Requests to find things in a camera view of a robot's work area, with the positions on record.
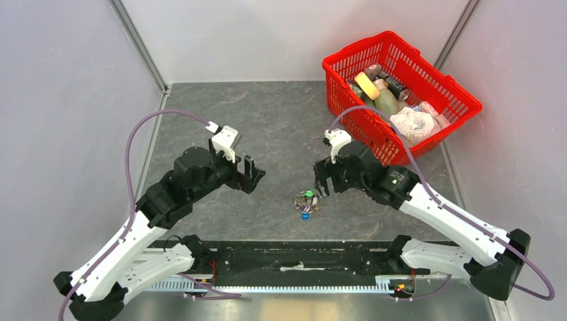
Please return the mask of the large silver keyring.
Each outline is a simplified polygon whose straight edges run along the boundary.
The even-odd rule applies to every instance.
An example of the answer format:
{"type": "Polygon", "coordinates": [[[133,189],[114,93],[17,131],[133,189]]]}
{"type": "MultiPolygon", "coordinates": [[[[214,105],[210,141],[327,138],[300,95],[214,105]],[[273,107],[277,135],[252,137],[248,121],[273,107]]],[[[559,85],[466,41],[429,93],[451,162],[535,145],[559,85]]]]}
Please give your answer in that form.
{"type": "Polygon", "coordinates": [[[301,191],[300,193],[294,196],[294,207],[296,208],[296,210],[301,214],[301,217],[302,217],[302,213],[309,213],[310,216],[312,213],[315,213],[321,217],[322,213],[320,210],[319,194],[313,191],[314,192],[313,197],[305,197],[304,192],[305,191],[301,191]]]}

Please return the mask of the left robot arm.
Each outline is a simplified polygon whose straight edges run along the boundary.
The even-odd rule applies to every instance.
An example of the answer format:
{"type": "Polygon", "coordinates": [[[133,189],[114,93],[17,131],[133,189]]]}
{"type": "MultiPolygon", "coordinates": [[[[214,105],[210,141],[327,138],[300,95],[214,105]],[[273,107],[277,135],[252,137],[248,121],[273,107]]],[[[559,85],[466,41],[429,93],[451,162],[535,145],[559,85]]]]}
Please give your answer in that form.
{"type": "Polygon", "coordinates": [[[135,203],[115,236],[83,267],[53,280],[64,295],[63,309],[76,320],[113,320],[143,290],[177,273],[204,272],[211,252],[196,236],[142,264],[134,260],[193,210],[198,200],[226,185],[250,194],[265,171],[250,156],[225,158],[212,148],[191,147],[135,203]]]}

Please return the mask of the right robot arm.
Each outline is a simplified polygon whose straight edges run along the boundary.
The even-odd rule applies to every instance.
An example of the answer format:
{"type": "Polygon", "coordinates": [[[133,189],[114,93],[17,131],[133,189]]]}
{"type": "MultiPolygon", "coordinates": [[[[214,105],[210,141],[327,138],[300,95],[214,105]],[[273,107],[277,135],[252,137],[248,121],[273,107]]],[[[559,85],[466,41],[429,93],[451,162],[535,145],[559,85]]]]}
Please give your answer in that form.
{"type": "Polygon", "coordinates": [[[524,266],[518,253],[528,252],[531,237],[521,229],[506,231],[490,225],[426,188],[418,175],[399,165],[383,166],[362,142],[331,144],[331,155],[314,163],[315,188],[329,195],[356,189],[374,202],[408,214],[455,242],[454,246],[399,235],[386,255],[396,274],[426,269],[468,278],[473,287],[495,300],[506,301],[524,266]]]}

